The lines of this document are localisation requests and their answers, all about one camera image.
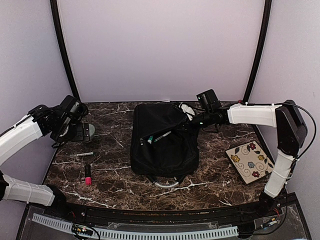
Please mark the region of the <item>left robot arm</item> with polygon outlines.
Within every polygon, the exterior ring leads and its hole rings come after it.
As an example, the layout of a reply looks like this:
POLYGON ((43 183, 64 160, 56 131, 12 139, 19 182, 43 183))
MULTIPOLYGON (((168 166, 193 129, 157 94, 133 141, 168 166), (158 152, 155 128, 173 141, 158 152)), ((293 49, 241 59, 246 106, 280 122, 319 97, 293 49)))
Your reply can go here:
MULTIPOLYGON (((68 142, 90 142, 95 135, 95 127, 83 122, 88 113, 88 107, 71 95, 67 95, 56 106, 41 104, 29 110, 0 135, 0 168, 8 168, 10 160, 14 163, 23 159, 27 163, 40 163, 36 153, 48 158, 49 148, 45 144, 49 140, 53 140, 54 148, 68 142)), ((58 217, 67 218, 71 208, 65 203, 66 197, 62 191, 54 185, 38 184, 38 180, 39 177, 27 179, 16 173, 10 176, 2 171, 0 199, 50 207, 58 217)))

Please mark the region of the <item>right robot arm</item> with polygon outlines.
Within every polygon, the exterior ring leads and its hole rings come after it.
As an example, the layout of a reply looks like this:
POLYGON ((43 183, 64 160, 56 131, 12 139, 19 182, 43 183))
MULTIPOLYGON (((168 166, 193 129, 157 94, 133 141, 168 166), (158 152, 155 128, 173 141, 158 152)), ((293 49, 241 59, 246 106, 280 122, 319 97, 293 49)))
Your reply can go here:
POLYGON ((221 102, 213 89, 197 95, 200 107, 181 102, 178 107, 197 128, 210 125, 253 125, 257 128, 274 167, 255 205, 255 213, 266 217, 284 190, 300 158, 317 136, 317 123, 304 107, 288 99, 276 103, 244 100, 221 102))

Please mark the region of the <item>blue cap black marker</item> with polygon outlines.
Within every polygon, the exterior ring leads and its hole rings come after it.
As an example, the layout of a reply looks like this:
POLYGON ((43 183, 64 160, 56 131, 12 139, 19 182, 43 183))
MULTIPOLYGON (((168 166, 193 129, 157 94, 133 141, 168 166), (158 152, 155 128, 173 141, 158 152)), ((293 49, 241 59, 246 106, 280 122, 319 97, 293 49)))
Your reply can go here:
POLYGON ((140 148, 141 148, 141 151, 145 154, 148 152, 148 146, 147 146, 147 141, 143 138, 140 138, 139 139, 140 141, 140 148))

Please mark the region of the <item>small white marker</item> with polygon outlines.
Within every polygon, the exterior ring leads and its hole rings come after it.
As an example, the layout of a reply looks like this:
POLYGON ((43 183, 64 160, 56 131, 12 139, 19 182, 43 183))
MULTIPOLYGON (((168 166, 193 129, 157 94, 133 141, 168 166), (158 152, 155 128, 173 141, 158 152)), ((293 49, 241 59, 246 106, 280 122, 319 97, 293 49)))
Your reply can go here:
POLYGON ((158 136, 157 138, 155 138, 153 141, 154 141, 154 142, 158 142, 159 140, 167 137, 170 133, 171 133, 171 131, 168 131, 168 132, 166 132, 166 133, 163 133, 162 135, 160 135, 160 136, 158 136))

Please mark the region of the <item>black backpack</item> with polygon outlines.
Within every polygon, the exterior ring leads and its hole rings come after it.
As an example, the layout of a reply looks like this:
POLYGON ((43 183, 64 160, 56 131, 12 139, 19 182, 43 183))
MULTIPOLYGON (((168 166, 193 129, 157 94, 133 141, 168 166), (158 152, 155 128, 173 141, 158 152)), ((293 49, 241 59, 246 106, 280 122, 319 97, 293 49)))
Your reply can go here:
POLYGON ((190 125, 179 104, 139 104, 134 109, 130 166, 135 174, 146 176, 155 185, 159 177, 174 178, 173 185, 179 185, 199 166, 199 130, 190 125), (168 136, 154 142, 168 131, 168 136), (147 141, 146 153, 142 152, 140 139, 147 141))

